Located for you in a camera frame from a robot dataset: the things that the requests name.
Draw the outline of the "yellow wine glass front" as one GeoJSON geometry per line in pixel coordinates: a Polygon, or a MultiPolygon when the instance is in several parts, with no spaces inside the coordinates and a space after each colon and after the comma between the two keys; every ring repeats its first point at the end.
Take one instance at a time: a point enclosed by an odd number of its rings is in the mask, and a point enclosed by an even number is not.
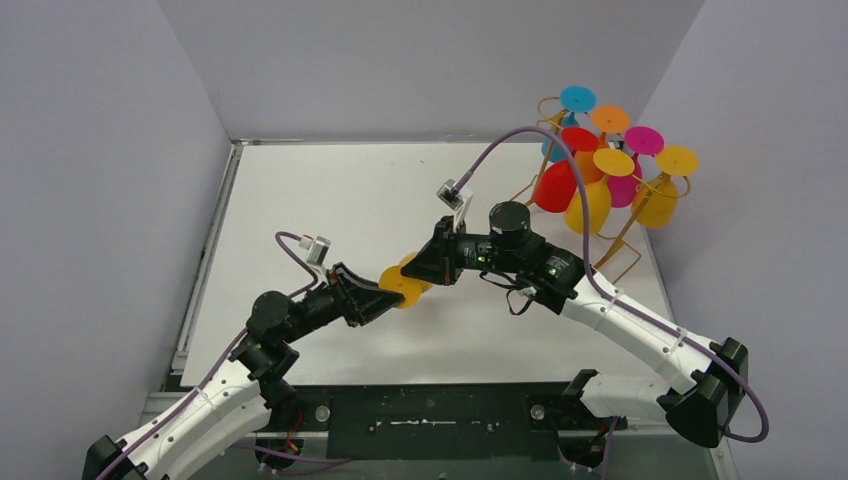
{"type": "Polygon", "coordinates": [[[405,277],[401,274],[401,269],[411,262],[416,255],[416,252],[406,255],[397,265],[387,268],[378,281],[380,288],[403,295],[404,300],[398,305],[399,309],[412,307],[419,301],[422,294],[433,287],[429,282],[405,277]]]}

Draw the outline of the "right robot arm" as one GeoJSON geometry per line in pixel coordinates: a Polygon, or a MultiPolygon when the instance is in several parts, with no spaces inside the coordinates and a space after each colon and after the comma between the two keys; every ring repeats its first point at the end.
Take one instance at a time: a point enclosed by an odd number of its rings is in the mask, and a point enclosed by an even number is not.
{"type": "Polygon", "coordinates": [[[403,276],[451,286],[465,270],[511,276],[517,291],[556,315],[610,339],[654,371],[650,378],[616,377],[594,370],[571,382],[565,419],[585,429],[600,418],[663,421],[691,443],[715,448],[745,396],[747,349],[733,338],[718,343],[692,334],[624,294],[577,255],[531,229],[520,202],[496,204],[489,231],[473,234],[453,217],[402,263],[403,276]]]}

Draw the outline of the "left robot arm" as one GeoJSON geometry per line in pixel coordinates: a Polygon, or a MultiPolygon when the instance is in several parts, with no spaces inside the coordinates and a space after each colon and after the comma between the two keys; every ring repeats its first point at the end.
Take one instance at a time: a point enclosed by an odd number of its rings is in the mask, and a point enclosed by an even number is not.
{"type": "Polygon", "coordinates": [[[364,326],[408,298],[342,263],[299,299],[278,291],[261,294],[245,328],[199,384],[121,438],[95,441],[86,453],[83,478],[186,479],[249,433],[265,426],[289,428],[297,404],[284,377],[299,358],[292,342],[339,318],[364,326]]]}

